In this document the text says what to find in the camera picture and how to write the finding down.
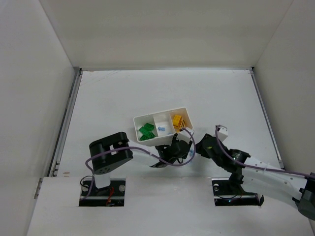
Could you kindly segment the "small green duplo plate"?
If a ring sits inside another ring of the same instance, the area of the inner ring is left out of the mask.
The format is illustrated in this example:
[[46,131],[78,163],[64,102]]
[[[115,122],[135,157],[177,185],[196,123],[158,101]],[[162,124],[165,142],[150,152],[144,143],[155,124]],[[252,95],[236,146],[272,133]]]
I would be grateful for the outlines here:
[[150,140],[150,139],[153,139],[153,138],[155,138],[154,133],[149,132],[149,133],[143,134],[143,135],[140,137],[140,141]]

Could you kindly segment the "white divided plastic tray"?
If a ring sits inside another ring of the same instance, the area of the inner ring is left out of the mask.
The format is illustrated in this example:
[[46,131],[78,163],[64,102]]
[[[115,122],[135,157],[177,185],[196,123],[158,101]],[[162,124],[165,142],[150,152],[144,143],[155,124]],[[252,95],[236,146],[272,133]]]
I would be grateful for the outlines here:
[[[185,107],[166,110],[135,117],[133,119],[137,142],[145,146],[170,145],[173,135],[179,132],[174,126],[173,120],[180,118],[184,127],[193,130],[188,111]],[[140,129],[144,126],[152,125],[152,138],[145,139]]]

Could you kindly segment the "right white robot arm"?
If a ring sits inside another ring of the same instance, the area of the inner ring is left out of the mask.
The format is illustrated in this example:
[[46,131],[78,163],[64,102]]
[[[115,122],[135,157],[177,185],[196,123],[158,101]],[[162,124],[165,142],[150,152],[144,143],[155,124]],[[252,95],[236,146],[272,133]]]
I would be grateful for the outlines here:
[[228,149],[218,137],[205,134],[196,144],[196,152],[229,172],[229,181],[244,192],[276,199],[297,209],[303,216],[315,218],[315,175],[270,168],[238,149]]

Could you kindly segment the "yellow long duplo brick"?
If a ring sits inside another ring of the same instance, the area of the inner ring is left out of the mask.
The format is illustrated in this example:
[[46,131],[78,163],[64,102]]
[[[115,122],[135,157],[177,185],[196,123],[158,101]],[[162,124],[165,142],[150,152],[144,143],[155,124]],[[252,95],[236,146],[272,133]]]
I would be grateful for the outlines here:
[[180,127],[182,125],[182,116],[181,115],[175,115],[173,118],[173,125],[175,127]]

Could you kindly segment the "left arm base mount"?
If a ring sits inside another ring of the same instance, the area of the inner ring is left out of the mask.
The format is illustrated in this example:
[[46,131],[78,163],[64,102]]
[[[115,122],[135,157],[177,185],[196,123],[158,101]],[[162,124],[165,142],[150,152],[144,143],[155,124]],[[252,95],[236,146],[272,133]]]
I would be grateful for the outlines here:
[[97,188],[91,176],[80,180],[81,192],[79,199],[80,207],[123,207],[125,205],[126,179],[111,179],[110,185]]

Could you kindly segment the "green square duplo brick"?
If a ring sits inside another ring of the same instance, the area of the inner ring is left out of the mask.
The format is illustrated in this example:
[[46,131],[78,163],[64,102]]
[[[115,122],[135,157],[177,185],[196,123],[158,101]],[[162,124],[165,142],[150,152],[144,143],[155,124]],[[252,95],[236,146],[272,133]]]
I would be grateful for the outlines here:
[[144,126],[143,126],[146,130],[148,130],[149,132],[152,132],[155,128],[154,125],[150,124],[150,123],[146,123]]

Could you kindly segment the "green duplo base plate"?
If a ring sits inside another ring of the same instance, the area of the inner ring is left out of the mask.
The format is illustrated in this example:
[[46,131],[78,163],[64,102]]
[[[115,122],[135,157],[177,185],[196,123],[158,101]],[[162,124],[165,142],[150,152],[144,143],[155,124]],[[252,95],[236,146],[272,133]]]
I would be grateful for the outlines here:
[[149,131],[144,127],[142,126],[139,131],[143,134],[143,135],[146,135]]

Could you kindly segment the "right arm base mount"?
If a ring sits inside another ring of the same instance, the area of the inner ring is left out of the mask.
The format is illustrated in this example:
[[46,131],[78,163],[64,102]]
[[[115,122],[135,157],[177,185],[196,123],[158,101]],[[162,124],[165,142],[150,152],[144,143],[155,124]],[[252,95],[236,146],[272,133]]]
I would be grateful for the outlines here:
[[216,207],[229,206],[262,206],[264,196],[246,192],[241,186],[231,182],[228,178],[213,178],[212,189]]

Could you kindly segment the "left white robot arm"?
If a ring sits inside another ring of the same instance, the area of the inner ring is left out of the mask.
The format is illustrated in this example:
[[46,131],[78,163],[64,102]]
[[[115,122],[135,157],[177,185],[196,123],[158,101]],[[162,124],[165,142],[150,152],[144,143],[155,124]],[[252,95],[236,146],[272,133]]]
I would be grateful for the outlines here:
[[85,162],[92,172],[94,185],[98,189],[110,185],[110,173],[133,159],[133,152],[138,151],[158,160],[152,168],[166,166],[181,167],[191,162],[195,156],[193,131],[185,129],[172,136],[171,144],[156,146],[157,154],[150,152],[143,145],[130,146],[125,132],[119,132],[89,144],[91,157]]

